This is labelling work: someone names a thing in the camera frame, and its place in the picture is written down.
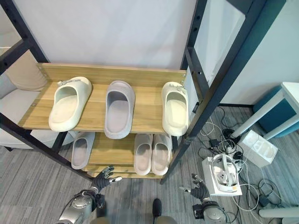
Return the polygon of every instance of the teal chair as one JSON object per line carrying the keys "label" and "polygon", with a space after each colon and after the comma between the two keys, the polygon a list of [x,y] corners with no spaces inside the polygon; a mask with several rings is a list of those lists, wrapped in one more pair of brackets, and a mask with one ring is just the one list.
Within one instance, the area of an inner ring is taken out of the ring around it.
{"label": "teal chair", "polygon": [[[276,86],[270,90],[268,94],[266,94],[260,101],[258,101],[253,106],[253,112],[258,111],[265,103],[267,103],[279,90],[281,86]],[[270,110],[267,114],[265,114],[261,119],[259,119],[258,123],[260,126],[268,133],[272,131],[274,128],[283,124],[285,121],[294,116],[296,112],[289,105],[286,99],[283,99],[279,104],[277,104],[272,110]],[[292,125],[291,127],[285,129],[283,132],[279,133],[275,136],[275,138],[283,137],[291,132],[299,130],[299,122]]]}

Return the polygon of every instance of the white wall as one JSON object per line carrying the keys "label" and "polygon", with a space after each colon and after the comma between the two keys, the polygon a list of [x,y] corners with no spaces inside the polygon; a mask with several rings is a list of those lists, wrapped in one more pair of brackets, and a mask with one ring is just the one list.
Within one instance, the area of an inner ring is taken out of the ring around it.
{"label": "white wall", "polygon": [[283,81],[299,82],[299,1],[289,0],[222,103],[255,104]]}
{"label": "white wall", "polygon": [[[226,0],[208,0],[199,33],[194,45],[209,86],[215,78],[245,17]],[[189,120],[198,101],[188,70],[185,86],[189,98]]]}
{"label": "white wall", "polygon": [[195,0],[14,0],[54,63],[179,69]]}
{"label": "white wall", "polygon": [[17,43],[21,37],[14,26],[6,16],[2,7],[0,7],[0,55],[2,47],[11,47]]}

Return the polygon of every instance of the beige pillow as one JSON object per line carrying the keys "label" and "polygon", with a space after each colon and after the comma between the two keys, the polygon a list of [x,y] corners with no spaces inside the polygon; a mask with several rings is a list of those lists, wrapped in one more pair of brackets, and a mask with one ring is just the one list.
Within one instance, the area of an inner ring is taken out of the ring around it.
{"label": "beige pillow", "polygon": [[26,51],[5,73],[20,90],[39,91],[47,83],[46,77],[37,68],[30,50]]}

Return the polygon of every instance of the white device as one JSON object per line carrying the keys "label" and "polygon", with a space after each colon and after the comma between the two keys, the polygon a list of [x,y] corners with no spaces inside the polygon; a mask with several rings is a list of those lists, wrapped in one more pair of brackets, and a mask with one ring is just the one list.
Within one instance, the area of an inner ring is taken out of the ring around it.
{"label": "white device", "polygon": [[207,157],[202,161],[206,186],[214,196],[242,195],[237,167],[226,154]]}

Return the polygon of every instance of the gray carpet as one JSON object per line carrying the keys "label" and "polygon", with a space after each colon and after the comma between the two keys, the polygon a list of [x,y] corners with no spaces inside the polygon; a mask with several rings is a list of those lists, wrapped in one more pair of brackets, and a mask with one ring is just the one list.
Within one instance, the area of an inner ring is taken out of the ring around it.
{"label": "gray carpet", "polygon": [[[235,122],[242,123],[251,114],[250,109],[247,108],[225,108],[225,110],[227,115],[224,122],[227,125],[233,125]],[[217,109],[212,115],[212,120],[224,128],[220,122],[222,113]],[[207,124],[204,131],[207,133],[210,128]],[[257,125],[253,129],[261,132]],[[215,129],[209,136],[219,138],[220,131]],[[208,146],[208,138],[200,134],[199,137]],[[295,132],[283,138],[271,139],[271,142],[279,148],[279,152],[273,163],[263,168],[265,177],[277,184],[287,204],[299,204],[299,134]],[[179,224],[203,223],[195,220],[192,213],[192,205],[198,201],[178,190],[182,185],[192,186],[191,173],[203,177],[202,159],[198,156],[198,149],[202,146],[199,139],[192,143],[164,185],[160,185],[159,180],[123,179],[107,187],[103,192],[106,195],[110,222],[112,224],[152,224],[152,202],[158,197],[162,201],[163,214],[172,216]],[[70,153],[69,145],[61,151],[65,157]],[[206,157],[209,152],[201,150],[200,155]],[[0,158],[0,223],[55,223],[69,199],[81,189],[90,186],[89,181],[30,149],[14,149],[8,152],[1,147]],[[262,178],[260,169],[250,161],[248,167],[250,182],[257,184]],[[213,197],[213,199],[218,201],[226,211],[236,213],[236,206],[231,198]],[[240,205],[246,208],[245,202],[246,197],[242,196]],[[253,214],[262,223],[267,224],[270,221],[270,219],[260,218],[256,211]],[[248,212],[241,211],[241,216],[243,224],[258,223]],[[280,222],[280,219],[274,219],[271,224]]]}

